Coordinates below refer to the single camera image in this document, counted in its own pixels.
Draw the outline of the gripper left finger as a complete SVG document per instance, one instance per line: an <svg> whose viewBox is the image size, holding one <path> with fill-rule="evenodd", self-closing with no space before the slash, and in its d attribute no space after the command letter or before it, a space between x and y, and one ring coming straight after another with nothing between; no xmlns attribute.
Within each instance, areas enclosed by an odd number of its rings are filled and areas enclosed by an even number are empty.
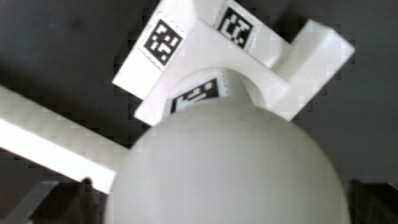
<svg viewBox="0 0 398 224"><path fill-rule="evenodd" d="M0 224L104 224L104 194L92 180L42 181L0 219Z"/></svg>

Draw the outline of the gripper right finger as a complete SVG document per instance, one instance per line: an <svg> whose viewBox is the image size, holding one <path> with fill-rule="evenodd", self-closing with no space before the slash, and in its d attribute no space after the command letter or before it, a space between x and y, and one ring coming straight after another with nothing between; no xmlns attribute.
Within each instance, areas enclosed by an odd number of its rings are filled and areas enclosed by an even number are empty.
<svg viewBox="0 0 398 224"><path fill-rule="evenodd" d="M351 224L398 224L398 189L388 183L349 181Z"/></svg>

